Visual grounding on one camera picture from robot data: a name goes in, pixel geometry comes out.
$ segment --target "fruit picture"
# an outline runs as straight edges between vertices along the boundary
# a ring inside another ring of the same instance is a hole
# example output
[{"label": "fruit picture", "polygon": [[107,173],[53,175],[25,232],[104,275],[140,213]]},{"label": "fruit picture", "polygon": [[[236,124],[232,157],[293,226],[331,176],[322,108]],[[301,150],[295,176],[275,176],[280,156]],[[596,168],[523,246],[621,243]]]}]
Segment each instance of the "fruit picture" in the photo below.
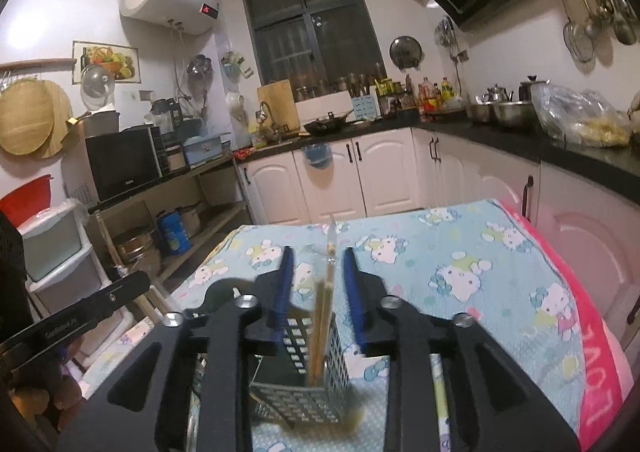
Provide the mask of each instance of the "fruit picture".
[{"label": "fruit picture", "polygon": [[138,50],[126,46],[74,41],[73,57],[78,60],[72,83],[80,83],[82,71],[91,64],[107,69],[116,83],[142,83]]}]

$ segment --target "kitchen cabinet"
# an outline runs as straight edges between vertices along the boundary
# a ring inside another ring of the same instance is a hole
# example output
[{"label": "kitchen cabinet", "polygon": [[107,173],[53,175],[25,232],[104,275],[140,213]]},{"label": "kitchen cabinet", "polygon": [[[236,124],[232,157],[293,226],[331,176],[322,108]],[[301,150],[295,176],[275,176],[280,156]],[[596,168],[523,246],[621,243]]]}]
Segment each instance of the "kitchen cabinet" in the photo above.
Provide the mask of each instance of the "kitchen cabinet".
[{"label": "kitchen cabinet", "polygon": [[440,193],[438,167],[433,158],[435,135],[421,128],[416,128],[413,134],[420,207],[436,208],[440,206]]},{"label": "kitchen cabinet", "polygon": [[245,163],[240,171],[256,223],[307,225],[310,222],[291,152]]},{"label": "kitchen cabinet", "polygon": [[312,223],[328,223],[366,217],[356,151],[351,139],[329,143],[333,162],[324,169],[316,169],[306,162],[302,150],[293,156]]},{"label": "kitchen cabinet", "polygon": [[420,208],[410,128],[354,138],[367,217]]},{"label": "kitchen cabinet", "polygon": [[620,339],[640,294],[640,209],[591,181],[541,166],[537,228]]},{"label": "kitchen cabinet", "polygon": [[537,163],[453,136],[426,133],[416,147],[421,153],[417,157],[427,167],[420,170],[426,207],[499,199],[522,213],[526,199],[526,216],[536,224],[540,192]]}]

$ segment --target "cutting board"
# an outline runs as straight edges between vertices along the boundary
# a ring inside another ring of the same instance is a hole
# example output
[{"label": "cutting board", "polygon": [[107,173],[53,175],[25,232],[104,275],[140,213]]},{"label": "cutting board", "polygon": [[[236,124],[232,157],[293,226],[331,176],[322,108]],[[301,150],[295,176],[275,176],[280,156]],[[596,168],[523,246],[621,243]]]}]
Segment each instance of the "cutting board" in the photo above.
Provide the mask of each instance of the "cutting board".
[{"label": "cutting board", "polygon": [[33,155],[38,159],[46,159],[62,150],[62,138],[66,135],[66,120],[71,117],[71,102],[66,92],[57,83],[43,81],[53,104],[53,128],[51,134]]},{"label": "cutting board", "polygon": [[261,101],[269,104],[273,121],[279,127],[287,125],[289,130],[295,132],[300,130],[300,120],[289,80],[258,87],[258,103]]},{"label": "cutting board", "polygon": [[0,95],[0,146],[17,156],[40,148],[53,130],[53,104],[45,84],[18,80]]}]

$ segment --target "digital display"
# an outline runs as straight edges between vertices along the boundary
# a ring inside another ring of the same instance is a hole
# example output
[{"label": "digital display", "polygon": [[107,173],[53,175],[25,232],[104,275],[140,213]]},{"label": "digital display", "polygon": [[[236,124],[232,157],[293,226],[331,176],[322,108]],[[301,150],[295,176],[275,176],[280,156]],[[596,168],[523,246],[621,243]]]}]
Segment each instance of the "digital display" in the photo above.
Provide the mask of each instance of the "digital display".
[{"label": "digital display", "polygon": [[218,18],[218,10],[209,4],[203,4],[200,12],[211,18]]}]

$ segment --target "pink blanket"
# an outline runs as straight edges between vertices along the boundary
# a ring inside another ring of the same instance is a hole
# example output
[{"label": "pink blanket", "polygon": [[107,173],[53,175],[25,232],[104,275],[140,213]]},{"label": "pink blanket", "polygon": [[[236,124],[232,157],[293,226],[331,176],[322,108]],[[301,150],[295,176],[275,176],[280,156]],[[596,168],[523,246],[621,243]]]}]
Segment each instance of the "pink blanket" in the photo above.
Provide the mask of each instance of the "pink blanket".
[{"label": "pink blanket", "polygon": [[582,330],[586,368],[586,386],[580,407],[578,428],[580,446],[585,451],[603,434],[622,407],[633,385],[631,368],[620,348],[620,343],[609,331],[573,270],[527,219],[513,208],[504,204],[503,207],[538,241],[574,295]]}]

